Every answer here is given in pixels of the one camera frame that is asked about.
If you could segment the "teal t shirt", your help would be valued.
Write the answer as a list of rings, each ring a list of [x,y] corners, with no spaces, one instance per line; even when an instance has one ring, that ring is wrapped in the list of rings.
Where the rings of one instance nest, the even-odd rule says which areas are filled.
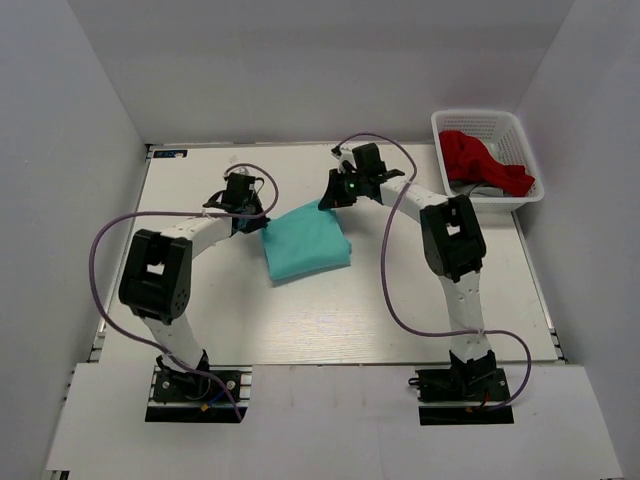
[[[332,210],[319,200],[271,220],[261,230],[269,278],[273,284],[297,280],[351,265],[351,242]]]

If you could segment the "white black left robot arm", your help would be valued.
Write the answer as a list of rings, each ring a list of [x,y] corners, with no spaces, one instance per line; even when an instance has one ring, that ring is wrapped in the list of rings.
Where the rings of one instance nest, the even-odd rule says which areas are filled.
[[[259,198],[263,178],[242,168],[227,174],[225,181],[226,188],[210,197],[197,215],[161,231],[135,232],[118,291],[120,302],[160,345],[159,366],[179,372],[177,387],[191,399],[205,396],[212,378],[207,353],[186,314],[193,261],[235,234],[252,233],[269,222]]]

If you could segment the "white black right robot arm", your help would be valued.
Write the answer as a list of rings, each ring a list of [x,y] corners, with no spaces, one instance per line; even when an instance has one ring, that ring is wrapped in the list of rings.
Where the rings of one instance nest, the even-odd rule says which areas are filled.
[[[484,334],[479,294],[486,243],[470,199],[447,198],[414,184],[398,169],[389,170],[374,143],[352,150],[336,146],[331,153],[338,166],[329,171],[318,208],[349,207],[367,197],[390,207],[391,215],[401,212],[419,224],[425,259],[442,285],[453,332],[452,388],[463,398],[477,397],[496,360]]]

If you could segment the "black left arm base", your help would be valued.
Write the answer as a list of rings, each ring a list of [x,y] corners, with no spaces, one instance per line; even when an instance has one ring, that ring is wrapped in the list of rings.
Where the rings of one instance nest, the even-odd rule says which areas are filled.
[[[241,417],[250,402],[252,368],[249,366],[223,366],[210,372],[217,376],[230,392]],[[149,390],[145,421],[147,423],[176,424],[239,424],[241,420],[224,392],[215,381],[188,372],[176,372],[162,364],[157,365]]]

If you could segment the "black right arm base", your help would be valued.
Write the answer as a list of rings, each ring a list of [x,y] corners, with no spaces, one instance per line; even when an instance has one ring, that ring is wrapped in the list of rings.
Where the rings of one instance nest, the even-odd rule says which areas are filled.
[[[419,369],[408,380],[418,393],[422,426],[510,425],[512,407],[505,372],[493,352],[464,362],[450,356],[447,368]]]

